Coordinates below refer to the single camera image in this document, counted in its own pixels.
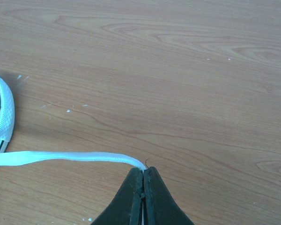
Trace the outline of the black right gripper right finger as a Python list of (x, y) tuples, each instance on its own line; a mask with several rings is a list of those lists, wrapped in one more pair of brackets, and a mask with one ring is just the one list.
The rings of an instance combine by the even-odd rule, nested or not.
[(144, 171), (144, 224), (194, 225), (174, 201), (155, 167)]

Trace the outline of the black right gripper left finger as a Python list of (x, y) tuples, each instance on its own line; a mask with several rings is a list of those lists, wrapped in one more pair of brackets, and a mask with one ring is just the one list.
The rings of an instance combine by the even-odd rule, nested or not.
[(141, 225), (143, 218), (143, 172), (132, 168), (107, 208), (93, 225)]

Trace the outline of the white shoelace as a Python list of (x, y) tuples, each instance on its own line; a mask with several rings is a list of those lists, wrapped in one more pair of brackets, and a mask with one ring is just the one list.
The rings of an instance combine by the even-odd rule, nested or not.
[(71, 161), (103, 161), (129, 164), (141, 170), (145, 165), (139, 160), (117, 153), (109, 152), (47, 152), (47, 151), (18, 151), (0, 153), (0, 166), (21, 166), (45, 160), (71, 160)]

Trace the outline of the grey canvas sneaker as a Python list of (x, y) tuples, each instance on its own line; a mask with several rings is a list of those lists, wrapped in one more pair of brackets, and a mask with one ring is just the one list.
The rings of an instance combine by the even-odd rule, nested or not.
[(8, 84), (0, 78), (0, 153), (8, 146), (15, 125), (15, 103)]

